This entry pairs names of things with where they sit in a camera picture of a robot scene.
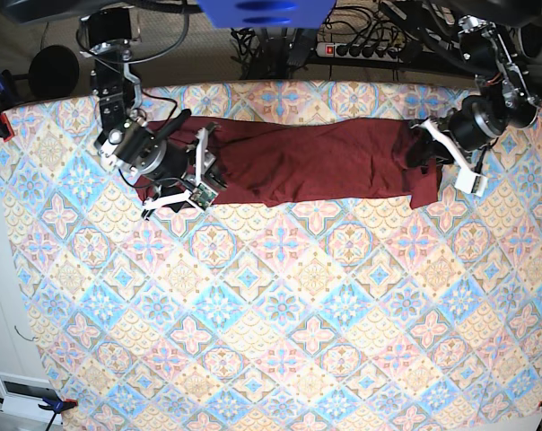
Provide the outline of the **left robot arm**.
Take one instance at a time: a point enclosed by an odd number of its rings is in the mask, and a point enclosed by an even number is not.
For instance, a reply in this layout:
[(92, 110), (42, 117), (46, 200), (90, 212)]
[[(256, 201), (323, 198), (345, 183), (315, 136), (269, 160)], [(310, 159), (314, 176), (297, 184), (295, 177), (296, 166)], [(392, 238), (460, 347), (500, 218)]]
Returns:
[(487, 148), (508, 126), (526, 128), (537, 118), (541, 100), (527, 64), (510, 35), (542, 14), (540, 1), (417, 1), (406, 30), (434, 54), (472, 74), (478, 93), (459, 110), (433, 121), (444, 144), (423, 123), (406, 153), (410, 167), (453, 164)]

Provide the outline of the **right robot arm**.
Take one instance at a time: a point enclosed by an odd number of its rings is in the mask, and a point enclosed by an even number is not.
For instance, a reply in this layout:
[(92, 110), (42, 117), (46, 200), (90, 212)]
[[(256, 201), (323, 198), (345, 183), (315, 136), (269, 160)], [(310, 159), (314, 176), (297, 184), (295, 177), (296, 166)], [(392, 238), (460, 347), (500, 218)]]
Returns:
[(159, 208), (173, 212), (207, 210), (227, 188), (208, 142), (217, 125), (201, 127), (180, 145), (170, 137), (191, 118), (189, 109), (151, 130), (143, 109), (140, 78), (131, 70), (134, 42), (127, 7), (102, 9), (80, 20), (76, 42), (92, 57), (92, 90), (99, 99), (102, 131), (94, 146), (101, 165), (121, 177), (132, 175), (132, 189), (142, 191), (143, 219)]

